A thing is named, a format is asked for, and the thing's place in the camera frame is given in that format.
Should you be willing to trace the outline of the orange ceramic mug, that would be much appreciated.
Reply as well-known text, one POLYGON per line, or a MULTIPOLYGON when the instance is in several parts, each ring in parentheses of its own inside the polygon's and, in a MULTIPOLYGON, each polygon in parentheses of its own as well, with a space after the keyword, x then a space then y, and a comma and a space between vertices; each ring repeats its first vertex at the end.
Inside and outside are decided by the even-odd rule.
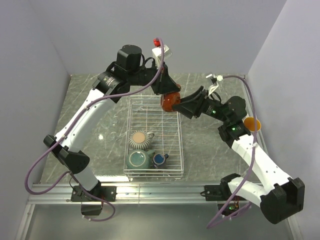
POLYGON ((173 105, 177 105, 181 102, 181 85, 177 84, 176 88, 178 91, 174 91, 175 88, 172 87, 162 87, 161 88, 161 98, 160 98, 160 106, 165 112, 174 112, 173 105))

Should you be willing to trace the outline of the floral white ceramic mug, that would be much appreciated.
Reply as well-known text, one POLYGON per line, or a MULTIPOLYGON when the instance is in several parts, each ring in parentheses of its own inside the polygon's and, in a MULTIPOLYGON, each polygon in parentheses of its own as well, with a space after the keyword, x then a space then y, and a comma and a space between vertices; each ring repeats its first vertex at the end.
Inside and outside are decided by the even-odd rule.
POLYGON ((248 116, 243 120, 244 126, 250 131, 260 131, 261 130, 261 123, 258 119, 254 119, 254 117, 248 116))

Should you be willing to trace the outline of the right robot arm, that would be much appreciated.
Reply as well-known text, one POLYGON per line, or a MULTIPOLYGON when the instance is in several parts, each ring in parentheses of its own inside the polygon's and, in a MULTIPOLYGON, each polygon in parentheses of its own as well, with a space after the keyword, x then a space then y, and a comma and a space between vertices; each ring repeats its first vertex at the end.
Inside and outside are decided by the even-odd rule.
POLYGON ((292 178, 284 172, 265 151, 254 142, 254 135, 245 127, 246 101, 232 96, 227 102, 211 99, 208 91, 200 87, 195 93, 184 97, 173 110, 191 119, 201 114, 222 121, 219 135, 233 151, 252 166, 261 184, 244 181, 237 173, 220 181, 220 194, 225 200, 239 196, 260 207, 264 217, 272 224, 291 217, 303 210, 305 184, 300 178, 292 178))

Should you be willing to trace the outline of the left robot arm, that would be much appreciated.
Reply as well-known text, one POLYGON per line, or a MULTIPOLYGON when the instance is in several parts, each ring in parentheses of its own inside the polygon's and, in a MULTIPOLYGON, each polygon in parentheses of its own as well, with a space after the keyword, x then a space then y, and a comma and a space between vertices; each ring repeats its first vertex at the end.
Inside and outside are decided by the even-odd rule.
POLYGON ((101 195, 101 183, 89 167, 90 158, 82 152, 86 138, 105 113, 125 96, 132 86, 151 87, 156 95, 179 92, 181 88, 169 76, 165 59, 172 56, 167 45, 159 42, 152 49, 151 67, 142 49, 136 45, 124 45, 104 72, 98 75, 87 98, 56 135, 47 135, 43 142, 59 162, 64 165, 82 186, 85 198, 97 200, 101 195))

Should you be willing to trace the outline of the ribbed striped ceramic cup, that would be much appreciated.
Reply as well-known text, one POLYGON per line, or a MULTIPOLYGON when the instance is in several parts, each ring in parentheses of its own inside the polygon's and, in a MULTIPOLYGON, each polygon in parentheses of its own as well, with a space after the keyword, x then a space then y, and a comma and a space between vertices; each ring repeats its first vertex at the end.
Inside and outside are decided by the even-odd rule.
POLYGON ((137 130, 134 131, 128 140, 128 145, 133 150, 147 150, 155 136, 152 131, 137 130))

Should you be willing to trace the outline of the small dark blue mug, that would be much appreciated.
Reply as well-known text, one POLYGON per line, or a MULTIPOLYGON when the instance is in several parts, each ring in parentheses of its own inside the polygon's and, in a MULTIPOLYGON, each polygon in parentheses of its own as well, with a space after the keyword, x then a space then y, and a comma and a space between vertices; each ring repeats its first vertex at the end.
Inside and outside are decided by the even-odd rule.
POLYGON ((153 156, 152 165, 155 169, 163 169, 166 167, 168 154, 157 153, 153 156))

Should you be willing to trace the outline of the teal glazed ceramic mug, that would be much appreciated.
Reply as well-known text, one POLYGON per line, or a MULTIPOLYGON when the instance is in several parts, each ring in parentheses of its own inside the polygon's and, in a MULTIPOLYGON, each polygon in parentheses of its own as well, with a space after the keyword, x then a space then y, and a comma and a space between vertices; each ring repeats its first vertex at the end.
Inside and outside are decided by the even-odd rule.
POLYGON ((154 155, 154 150, 130 150, 125 159, 126 168, 129 170, 150 169, 152 164, 152 158, 154 155))

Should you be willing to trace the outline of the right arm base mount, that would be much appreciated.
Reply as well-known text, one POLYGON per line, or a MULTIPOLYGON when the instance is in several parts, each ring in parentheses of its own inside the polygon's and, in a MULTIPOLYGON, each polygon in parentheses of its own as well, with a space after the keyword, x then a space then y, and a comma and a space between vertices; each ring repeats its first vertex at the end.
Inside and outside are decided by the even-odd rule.
MULTIPOLYGON (((200 195, 204 197, 206 201, 221 202, 217 204, 218 210, 220 210, 223 207, 224 202, 228 200, 229 195, 231 194, 225 194, 220 185, 210 184, 204 186, 204 190, 200 193, 200 195)), ((239 210, 240 201, 245 201, 245 199, 235 195, 227 207, 222 211, 222 216, 229 216, 230 214, 239 210)))

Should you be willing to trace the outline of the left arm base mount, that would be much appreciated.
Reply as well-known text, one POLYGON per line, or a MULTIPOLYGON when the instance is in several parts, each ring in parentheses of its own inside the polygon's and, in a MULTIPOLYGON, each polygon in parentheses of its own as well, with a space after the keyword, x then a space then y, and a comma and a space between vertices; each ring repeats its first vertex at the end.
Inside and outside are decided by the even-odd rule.
POLYGON ((72 203, 81 203, 80 211, 84 218, 93 222, 102 222, 111 219, 115 213, 115 206, 112 204, 116 200, 116 186, 101 186, 97 191, 89 193, 82 189, 81 186, 73 187, 70 201, 72 203), (98 219, 104 206, 111 207, 110 216, 98 219))

